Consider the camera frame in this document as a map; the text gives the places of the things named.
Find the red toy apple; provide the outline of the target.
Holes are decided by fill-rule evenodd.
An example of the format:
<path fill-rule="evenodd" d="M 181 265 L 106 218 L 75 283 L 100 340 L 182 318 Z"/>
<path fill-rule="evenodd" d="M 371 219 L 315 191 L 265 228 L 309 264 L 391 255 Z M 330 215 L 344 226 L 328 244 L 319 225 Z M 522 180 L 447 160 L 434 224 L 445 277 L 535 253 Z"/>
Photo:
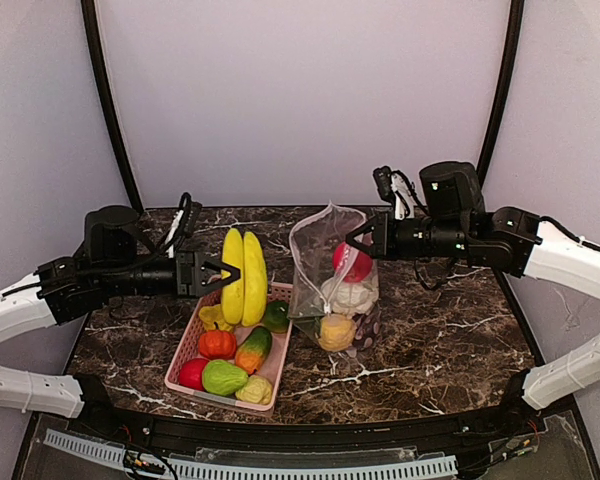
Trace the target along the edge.
<path fill-rule="evenodd" d="M 335 273 L 345 272 L 345 283 L 360 283 L 371 273 L 373 260 L 348 244 L 341 243 L 333 253 L 332 266 Z"/>

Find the yellow toy banana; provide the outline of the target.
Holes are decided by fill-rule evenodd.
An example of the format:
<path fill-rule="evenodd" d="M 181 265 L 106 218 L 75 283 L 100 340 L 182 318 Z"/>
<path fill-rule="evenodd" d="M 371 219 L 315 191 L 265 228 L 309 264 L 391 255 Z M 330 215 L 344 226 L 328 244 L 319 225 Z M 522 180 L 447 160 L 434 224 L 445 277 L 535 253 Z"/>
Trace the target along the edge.
<path fill-rule="evenodd" d="M 237 268 L 240 278 L 221 292 L 221 311 L 232 326 L 255 326 L 262 319 L 268 295 L 264 253 L 257 236 L 231 228 L 224 239 L 222 261 Z"/>

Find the clear dotted zip top bag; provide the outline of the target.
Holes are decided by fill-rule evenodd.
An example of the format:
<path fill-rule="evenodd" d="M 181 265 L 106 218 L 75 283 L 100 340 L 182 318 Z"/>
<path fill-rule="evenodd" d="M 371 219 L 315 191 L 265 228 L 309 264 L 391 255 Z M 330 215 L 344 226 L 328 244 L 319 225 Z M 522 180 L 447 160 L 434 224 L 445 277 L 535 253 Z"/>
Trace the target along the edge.
<path fill-rule="evenodd" d="M 351 357 L 372 346 L 380 330 L 377 264 L 345 242 L 366 221 L 362 211 L 330 203 L 289 234 L 289 318 L 322 350 Z"/>

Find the white toy cauliflower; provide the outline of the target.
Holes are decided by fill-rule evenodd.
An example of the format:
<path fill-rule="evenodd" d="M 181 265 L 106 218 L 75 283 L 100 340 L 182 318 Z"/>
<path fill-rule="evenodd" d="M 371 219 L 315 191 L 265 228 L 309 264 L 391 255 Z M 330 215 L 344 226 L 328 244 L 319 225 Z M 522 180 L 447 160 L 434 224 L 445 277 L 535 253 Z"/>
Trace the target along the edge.
<path fill-rule="evenodd" d="M 342 281 L 336 285 L 336 279 L 332 277 L 322 284 L 321 293 L 333 313 L 352 317 L 372 310 L 379 298 L 379 283 L 371 276 L 360 283 Z"/>

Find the dark red toy fruit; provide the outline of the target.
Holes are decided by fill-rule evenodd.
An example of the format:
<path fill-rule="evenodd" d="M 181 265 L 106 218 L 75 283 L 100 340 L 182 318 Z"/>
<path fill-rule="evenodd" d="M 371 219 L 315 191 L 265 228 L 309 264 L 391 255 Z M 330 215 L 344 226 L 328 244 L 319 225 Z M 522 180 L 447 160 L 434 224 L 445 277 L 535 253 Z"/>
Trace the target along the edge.
<path fill-rule="evenodd" d="M 352 346 L 355 349 L 368 349 L 376 342 L 381 328 L 380 315 L 379 310 L 373 310 L 367 314 L 356 314 L 353 317 L 356 332 Z"/>

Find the yellow toy cauliflower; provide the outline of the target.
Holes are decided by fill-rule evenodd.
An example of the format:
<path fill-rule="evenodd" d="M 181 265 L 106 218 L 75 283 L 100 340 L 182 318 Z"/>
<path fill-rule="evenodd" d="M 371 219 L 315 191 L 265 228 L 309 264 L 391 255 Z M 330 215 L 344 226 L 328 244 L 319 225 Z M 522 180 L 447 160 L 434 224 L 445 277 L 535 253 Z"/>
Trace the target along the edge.
<path fill-rule="evenodd" d="M 355 337 L 355 322 L 344 315 L 331 314 L 320 323 L 318 343 L 325 351 L 337 352 L 349 348 Z"/>

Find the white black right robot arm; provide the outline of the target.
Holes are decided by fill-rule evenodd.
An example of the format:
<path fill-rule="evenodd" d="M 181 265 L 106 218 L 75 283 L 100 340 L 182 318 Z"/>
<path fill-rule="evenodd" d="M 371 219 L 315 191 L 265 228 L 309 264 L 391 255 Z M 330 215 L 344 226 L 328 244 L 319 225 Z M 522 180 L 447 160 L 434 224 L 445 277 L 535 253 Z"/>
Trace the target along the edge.
<path fill-rule="evenodd" d="M 461 259 L 515 277 L 569 287 L 600 300 L 600 245 L 560 222 L 516 207 L 488 212 L 469 162 L 443 161 L 419 173 L 426 200 L 422 218 L 378 214 L 346 236 L 373 259 Z M 542 410 L 600 381 L 600 333 L 580 347 L 515 375 L 503 398 Z"/>

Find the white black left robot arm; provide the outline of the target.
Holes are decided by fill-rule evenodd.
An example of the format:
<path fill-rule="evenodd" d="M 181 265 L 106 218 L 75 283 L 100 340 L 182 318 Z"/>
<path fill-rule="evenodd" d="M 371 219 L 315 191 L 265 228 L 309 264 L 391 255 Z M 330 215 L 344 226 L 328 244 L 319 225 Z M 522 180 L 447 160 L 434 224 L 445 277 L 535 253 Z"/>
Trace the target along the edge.
<path fill-rule="evenodd" d="M 201 298 L 239 280 L 234 266 L 171 250 L 191 235 L 200 208 L 184 199 L 159 242 L 141 231 L 140 215 L 130 207 L 111 205 L 88 213 L 84 240 L 73 255 L 45 263 L 0 291 L 0 344 L 82 318 L 112 298 Z M 3 366 L 0 407 L 81 420 L 112 410 L 105 387 L 93 375 L 53 376 Z"/>

